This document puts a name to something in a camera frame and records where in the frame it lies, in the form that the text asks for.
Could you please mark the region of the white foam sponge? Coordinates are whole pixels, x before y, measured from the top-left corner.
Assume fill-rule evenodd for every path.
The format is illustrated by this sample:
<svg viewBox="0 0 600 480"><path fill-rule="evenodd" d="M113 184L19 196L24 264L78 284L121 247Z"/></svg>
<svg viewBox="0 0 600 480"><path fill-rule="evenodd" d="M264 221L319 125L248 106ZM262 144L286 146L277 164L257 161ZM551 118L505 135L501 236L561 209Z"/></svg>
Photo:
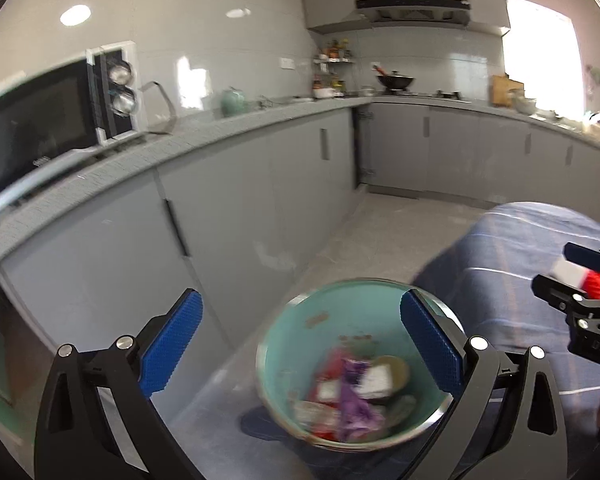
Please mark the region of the white foam sponge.
<svg viewBox="0 0 600 480"><path fill-rule="evenodd" d="M560 256L550 269L551 278L580 290L584 289L584 283L588 274L590 274L590 269L568 261L564 256Z"/></svg>

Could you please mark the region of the teal trash bin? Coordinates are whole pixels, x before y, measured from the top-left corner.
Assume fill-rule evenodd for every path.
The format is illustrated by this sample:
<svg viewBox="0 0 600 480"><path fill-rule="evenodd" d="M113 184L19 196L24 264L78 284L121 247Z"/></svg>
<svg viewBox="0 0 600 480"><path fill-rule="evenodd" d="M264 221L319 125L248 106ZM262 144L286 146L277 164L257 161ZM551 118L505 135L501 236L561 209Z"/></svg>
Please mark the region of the teal trash bin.
<svg viewBox="0 0 600 480"><path fill-rule="evenodd" d="M437 384L402 307L455 322L440 300L412 285L358 278L289 300L257 348L260 400L291 437L334 452L392 448L442 419L452 390Z"/></svg>

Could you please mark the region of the blue plaid tablecloth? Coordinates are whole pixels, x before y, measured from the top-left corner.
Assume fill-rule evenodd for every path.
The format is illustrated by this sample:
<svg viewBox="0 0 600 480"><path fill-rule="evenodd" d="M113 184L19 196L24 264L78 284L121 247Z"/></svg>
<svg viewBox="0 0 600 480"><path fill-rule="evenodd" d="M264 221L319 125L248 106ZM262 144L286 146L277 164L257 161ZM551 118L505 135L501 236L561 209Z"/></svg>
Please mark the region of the blue plaid tablecloth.
<svg viewBox="0 0 600 480"><path fill-rule="evenodd" d="M596 447L600 366L568 351L564 316L531 290L532 278L549 274L569 242L600 249L600 224L550 204L497 206L413 283L449 306L466 334L507 351L534 344L546 351L565 414L568 470L576 472Z"/></svg>

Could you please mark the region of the purple snack wrapper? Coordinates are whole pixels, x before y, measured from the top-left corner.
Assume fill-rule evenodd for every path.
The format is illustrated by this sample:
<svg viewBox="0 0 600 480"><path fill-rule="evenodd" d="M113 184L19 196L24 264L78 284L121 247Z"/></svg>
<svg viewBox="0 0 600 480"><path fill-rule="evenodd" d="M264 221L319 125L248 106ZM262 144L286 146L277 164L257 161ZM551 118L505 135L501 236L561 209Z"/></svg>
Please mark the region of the purple snack wrapper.
<svg viewBox="0 0 600 480"><path fill-rule="evenodd" d="M370 363L349 358L341 360L338 440L350 442L384 426L384 416L355 391L361 385Z"/></svg>

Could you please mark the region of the grey pot with lid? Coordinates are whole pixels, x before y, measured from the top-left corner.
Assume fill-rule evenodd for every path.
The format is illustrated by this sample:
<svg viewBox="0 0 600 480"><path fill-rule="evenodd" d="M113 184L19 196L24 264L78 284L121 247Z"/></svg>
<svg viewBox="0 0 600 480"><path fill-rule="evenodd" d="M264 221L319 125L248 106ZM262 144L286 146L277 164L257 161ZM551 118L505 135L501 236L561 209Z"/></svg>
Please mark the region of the grey pot with lid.
<svg viewBox="0 0 600 480"><path fill-rule="evenodd" d="M512 107L520 114L532 116L538 109L536 107L536 99L531 99L526 96L524 90L513 89L508 92Z"/></svg>

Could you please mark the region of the wooden cutting board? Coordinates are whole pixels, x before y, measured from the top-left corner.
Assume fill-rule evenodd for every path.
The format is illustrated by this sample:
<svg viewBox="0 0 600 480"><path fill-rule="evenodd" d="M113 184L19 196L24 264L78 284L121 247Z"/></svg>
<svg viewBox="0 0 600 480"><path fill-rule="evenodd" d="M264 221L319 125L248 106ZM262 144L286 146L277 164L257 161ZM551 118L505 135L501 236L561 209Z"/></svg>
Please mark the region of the wooden cutting board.
<svg viewBox="0 0 600 480"><path fill-rule="evenodd" d="M495 107L513 106L515 92L524 92L524 83L510 79L508 75L492 75L490 81L490 103Z"/></svg>

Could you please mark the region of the grey lower cabinets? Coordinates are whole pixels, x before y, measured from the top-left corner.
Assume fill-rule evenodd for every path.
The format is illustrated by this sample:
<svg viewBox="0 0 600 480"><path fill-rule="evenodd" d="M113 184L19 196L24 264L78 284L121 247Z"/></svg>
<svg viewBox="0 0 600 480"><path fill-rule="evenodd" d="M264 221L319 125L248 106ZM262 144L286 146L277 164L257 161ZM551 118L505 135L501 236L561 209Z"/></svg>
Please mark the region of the grey lower cabinets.
<svg viewBox="0 0 600 480"><path fill-rule="evenodd" d="M254 337L285 299L338 276L413 283L477 223L470 197L357 188L353 118L352 104L331 102L184 119L4 220L0 283L48 344L81 349L199 286L209 316L158 405L189 454L219 458L234 434L220 407L253 395ZM517 168L503 155L486 156L486 168L531 191L484 202L482 214L531 202L600 224L600 148L589 167L529 155Z"/></svg>

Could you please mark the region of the black wok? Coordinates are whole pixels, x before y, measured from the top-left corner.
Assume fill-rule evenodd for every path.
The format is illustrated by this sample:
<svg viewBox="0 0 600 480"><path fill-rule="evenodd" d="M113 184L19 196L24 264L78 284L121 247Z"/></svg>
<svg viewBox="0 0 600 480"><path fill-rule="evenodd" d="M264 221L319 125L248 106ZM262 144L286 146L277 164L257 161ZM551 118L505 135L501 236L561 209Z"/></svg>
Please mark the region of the black wok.
<svg viewBox="0 0 600 480"><path fill-rule="evenodd" d="M373 64L372 67L374 72L376 73L378 81L384 87L385 92L405 92L411 87L412 83L414 82L413 77L401 75L396 70L393 70L391 73L389 73L378 64Z"/></svg>

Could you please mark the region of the microwave oven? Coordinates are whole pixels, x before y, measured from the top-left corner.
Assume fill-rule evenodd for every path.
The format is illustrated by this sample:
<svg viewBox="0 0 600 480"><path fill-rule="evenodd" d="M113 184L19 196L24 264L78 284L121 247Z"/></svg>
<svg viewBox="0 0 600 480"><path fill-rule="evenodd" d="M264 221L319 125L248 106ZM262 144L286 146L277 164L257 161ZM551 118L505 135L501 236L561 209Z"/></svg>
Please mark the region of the microwave oven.
<svg viewBox="0 0 600 480"><path fill-rule="evenodd" d="M146 127L132 41L9 84L0 91L0 214Z"/></svg>

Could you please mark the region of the black range hood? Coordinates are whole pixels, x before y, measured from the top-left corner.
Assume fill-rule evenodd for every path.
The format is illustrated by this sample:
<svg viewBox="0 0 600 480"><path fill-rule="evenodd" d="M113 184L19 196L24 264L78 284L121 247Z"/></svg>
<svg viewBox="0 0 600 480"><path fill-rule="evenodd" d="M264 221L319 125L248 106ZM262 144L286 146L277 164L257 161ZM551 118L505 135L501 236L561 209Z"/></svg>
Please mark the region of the black range hood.
<svg viewBox="0 0 600 480"><path fill-rule="evenodd" d="M467 0L356 0L356 10L372 23L437 24L466 27Z"/></svg>

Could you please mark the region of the metal spice rack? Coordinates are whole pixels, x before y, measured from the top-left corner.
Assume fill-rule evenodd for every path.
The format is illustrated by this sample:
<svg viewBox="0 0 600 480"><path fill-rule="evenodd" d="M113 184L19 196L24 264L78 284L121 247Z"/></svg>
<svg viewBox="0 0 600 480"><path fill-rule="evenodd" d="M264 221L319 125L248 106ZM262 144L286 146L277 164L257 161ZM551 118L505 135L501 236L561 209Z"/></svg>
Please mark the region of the metal spice rack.
<svg viewBox="0 0 600 480"><path fill-rule="evenodd" d="M318 47L313 58L312 91L314 88L334 88L340 92L335 99L353 96L353 64L354 56L348 38L332 39Z"/></svg>

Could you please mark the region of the white bowl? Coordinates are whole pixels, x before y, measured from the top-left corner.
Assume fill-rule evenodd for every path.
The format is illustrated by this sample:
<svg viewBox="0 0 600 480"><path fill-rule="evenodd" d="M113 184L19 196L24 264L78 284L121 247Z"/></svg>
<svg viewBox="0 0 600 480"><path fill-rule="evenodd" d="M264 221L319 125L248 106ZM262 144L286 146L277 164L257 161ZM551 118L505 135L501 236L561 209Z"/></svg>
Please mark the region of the white bowl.
<svg viewBox="0 0 600 480"><path fill-rule="evenodd" d="M316 100L335 99L340 96L340 92L334 88L314 88L312 93Z"/></svg>

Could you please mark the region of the green ceramic teapot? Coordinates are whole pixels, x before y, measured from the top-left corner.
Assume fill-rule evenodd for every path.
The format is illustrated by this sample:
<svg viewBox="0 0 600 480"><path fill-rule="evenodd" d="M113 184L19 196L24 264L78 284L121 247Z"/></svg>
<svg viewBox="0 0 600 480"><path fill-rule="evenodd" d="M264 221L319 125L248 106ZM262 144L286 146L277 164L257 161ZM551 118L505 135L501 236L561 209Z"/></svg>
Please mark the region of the green ceramic teapot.
<svg viewBox="0 0 600 480"><path fill-rule="evenodd" d="M224 118L246 114L249 103L245 93L234 87L223 90L220 96L220 110Z"/></svg>

